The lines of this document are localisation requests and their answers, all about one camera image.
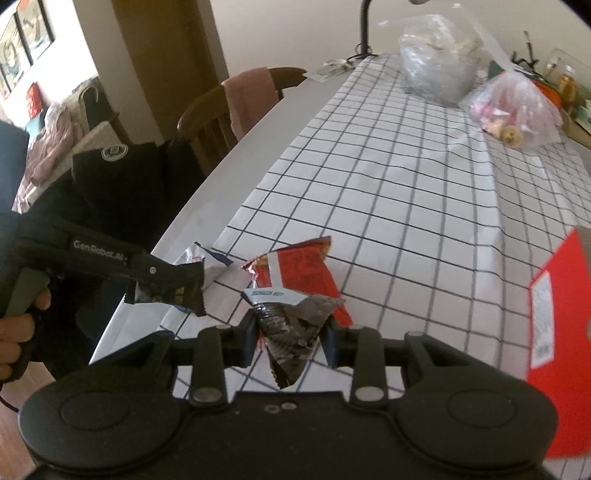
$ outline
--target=red item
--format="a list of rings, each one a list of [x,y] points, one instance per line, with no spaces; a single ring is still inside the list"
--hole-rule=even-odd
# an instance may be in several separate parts
[[[243,268],[251,273],[254,288],[282,287],[338,299],[339,289],[324,263],[331,243],[331,237],[325,236],[290,245],[250,260]],[[343,327],[353,325],[344,305],[333,316]]]
[[[575,228],[530,284],[528,382],[558,411],[549,458],[591,453],[591,230]]]
[[[29,110],[29,118],[33,120],[43,110],[43,102],[41,101],[41,91],[39,85],[33,83],[27,90],[27,108]]]

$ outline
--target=hand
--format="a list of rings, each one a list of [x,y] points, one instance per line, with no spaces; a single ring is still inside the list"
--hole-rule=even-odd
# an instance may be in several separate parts
[[[51,293],[45,289],[35,299],[35,307],[47,310],[51,304]],[[35,333],[35,322],[30,313],[18,317],[0,319],[0,381],[12,375],[10,364],[21,356],[19,343],[28,342]]]

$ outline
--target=picture frame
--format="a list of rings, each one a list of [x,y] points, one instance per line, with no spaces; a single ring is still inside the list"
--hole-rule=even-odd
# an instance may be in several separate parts
[[[10,95],[10,88],[8,88],[8,84],[6,83],[6,79],[2,72],[0,72],[0,93],[5,100],[8,98],[8,95]]]
[[[13,15],[0,37],[0,70],[10,91],[31,67],[28,50],[21,38],[16,15]]]
[[[32,64],[55,40],[43,0],[21,0],[17,5],[16,15],[22,42]]]

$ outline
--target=red folder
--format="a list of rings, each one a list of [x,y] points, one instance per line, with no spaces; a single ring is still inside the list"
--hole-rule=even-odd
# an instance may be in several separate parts
[[[591,229],[576,227],[530,284],[528,382],[558,410],[549,458],[591,452]]]

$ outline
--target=wall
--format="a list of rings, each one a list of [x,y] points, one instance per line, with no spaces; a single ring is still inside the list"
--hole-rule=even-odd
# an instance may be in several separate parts
[[[4,122],[10,121],[10,119],[6,115],[6,112],[4,111],[4,108],[2,108],[2,105],[0,105],[0,120]]]
[[[328,59],[347,58],[359,42],[361,0],[210,0],[231,75],[259,66],[313,69]],[[554,47],[591,66],[591,30],[559,0],[466,0],[510,55],[527,56],[523,31],[544,61]],[[374,51],[398,50],[402,27],[379,28],[382,20],[442,13],[457,21],[449,4],[432,0],[374,0],[370,44]]]
[[[37,82],[44,100],[59,102],[84,80],[96,76],[95,64],[84,40],[72,0],[44,0],[55,42],[31,66],[10,96],[0,96],[0,106],[15,125],[29,121],[27,90]],[[4,31],[16,4],[0,15],[0,31]]]
[[[117,23],[111,0],[74,0],[100,81],[133,143],[163,142]]]

